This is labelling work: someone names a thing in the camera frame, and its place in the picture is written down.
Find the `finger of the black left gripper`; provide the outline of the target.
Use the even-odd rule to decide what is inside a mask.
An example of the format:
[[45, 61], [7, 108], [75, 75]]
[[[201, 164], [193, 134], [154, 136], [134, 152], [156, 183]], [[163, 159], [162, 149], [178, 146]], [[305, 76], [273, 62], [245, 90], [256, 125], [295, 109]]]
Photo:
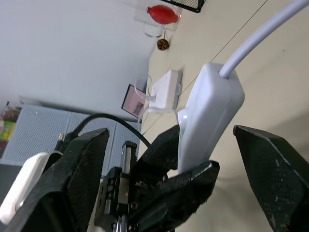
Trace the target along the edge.
[[177, 169], [180, 127], [175, 125], [159, 134], [133, 166], [131, 174], [138, 179], [162, 179]]
[[171, 232], [185, 223], [211, 196], [219, 170], [219, 163], [209, 160], [159, 182], [138, 203], [136, 231]]

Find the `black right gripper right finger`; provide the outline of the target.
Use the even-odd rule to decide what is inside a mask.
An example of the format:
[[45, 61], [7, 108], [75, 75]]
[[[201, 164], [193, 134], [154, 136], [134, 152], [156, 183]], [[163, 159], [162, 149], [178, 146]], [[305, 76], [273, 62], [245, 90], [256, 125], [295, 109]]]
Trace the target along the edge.
[[282, 137], [237, 125], [233, 128], [246, 174], [275, 232], [309, 230], [309, 164]]

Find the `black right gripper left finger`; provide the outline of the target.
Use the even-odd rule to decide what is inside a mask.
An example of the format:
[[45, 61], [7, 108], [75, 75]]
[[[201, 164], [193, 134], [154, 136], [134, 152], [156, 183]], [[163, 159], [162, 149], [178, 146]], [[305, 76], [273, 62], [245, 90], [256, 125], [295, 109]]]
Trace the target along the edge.
[[70, 136], [63, 155], [26, 197], [7, 232], [85, 232], [99, 189], [109, 131]]

